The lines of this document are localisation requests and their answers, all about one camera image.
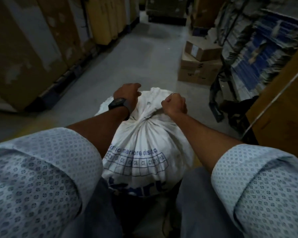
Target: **black wristwatch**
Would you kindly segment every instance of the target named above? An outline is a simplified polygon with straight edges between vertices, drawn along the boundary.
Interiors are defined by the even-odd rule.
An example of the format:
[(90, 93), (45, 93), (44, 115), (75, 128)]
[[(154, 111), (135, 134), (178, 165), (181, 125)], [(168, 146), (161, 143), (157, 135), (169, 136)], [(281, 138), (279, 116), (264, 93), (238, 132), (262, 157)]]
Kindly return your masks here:
[(125, 119), (125, 121), (127, 121), (130, 117), (130, 114), (131, 114), (131, 107), (130, 107), (130, 103), (128, 102), (127, 99), (125, 98), (117, 98), (117, 99), (114, 99), (109, 105), (108, 105), (108, 108), (109, 110), (112, 110), (114, 108), (117, 108), (117, 107), (126, 107), (129, 111), (129, 114), (127, 116), (127, 118)]

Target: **hand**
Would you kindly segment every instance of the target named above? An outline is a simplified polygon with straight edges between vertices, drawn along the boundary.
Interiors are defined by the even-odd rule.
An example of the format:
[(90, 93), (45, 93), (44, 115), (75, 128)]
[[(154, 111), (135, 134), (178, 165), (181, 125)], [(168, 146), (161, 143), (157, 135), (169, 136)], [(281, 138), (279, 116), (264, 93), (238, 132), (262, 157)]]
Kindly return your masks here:
[(178, 113), (186, 114), (187, 105), (186, 99), (181, 97), (178, 93), (170, 94), (165, 100), (161, 102), (163, 111), (169, 117), (176, 115)]
[(133, 111), (138, 103), (138, 97), (141, 95), (141, 92), (138, 92), (138, 88), (140, 87), (141, 84), (139, 83), (126, 83), (122, 87), (118, 88), (116, 92), (114, 92), (114, 99), (127, 99)]

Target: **aisle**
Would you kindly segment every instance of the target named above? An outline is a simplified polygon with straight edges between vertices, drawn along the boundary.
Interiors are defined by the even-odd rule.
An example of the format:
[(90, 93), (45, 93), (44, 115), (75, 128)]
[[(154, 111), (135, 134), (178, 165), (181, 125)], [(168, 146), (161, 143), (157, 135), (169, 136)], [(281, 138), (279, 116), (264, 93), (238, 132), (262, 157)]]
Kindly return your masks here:
[(140, 90), (159, 87), (179, 92), (186, 98), (191, 116), (236, 137), (227, 119), (217, 123), (213, 117), (208, 107), (208, 86), (177, 81), (188, 27), (148, 23), (147, 20), (145, 12), (141, 12), (135, 29), (101, 53), (52, 110), (26, 117), (0, 113), (0, 141), (90, 118), (118, 87), (131, 82), (141, 83)]

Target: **sleeve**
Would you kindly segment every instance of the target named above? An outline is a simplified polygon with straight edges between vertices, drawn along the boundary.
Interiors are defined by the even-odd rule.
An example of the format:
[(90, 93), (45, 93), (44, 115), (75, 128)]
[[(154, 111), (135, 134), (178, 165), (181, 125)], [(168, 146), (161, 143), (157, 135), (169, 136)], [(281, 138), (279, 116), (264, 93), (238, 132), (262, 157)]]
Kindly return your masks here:
[(58, 237), (102, 174), (97, 149), (66, 128), (0, 144), (0, 237)]
[(235, 225), (251, 237), (298, 237), (298, 158), (240, 144), (215, 165), (212, 185)]

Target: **white cloth bag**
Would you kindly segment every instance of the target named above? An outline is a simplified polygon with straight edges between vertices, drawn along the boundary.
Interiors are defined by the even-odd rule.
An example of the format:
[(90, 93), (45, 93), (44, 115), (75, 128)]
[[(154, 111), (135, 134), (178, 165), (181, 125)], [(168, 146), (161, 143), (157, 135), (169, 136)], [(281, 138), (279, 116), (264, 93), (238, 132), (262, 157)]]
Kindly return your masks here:
[[(193, 165), (193, 150), (180, 128), (163, 113), (171, 91), (141, 92), (129, 120), (118, 127), (103, 159), (103, 178), (111, 189), (139, 197), (170, 190)], [(108, 111), (108, 98), (96, 115)]]

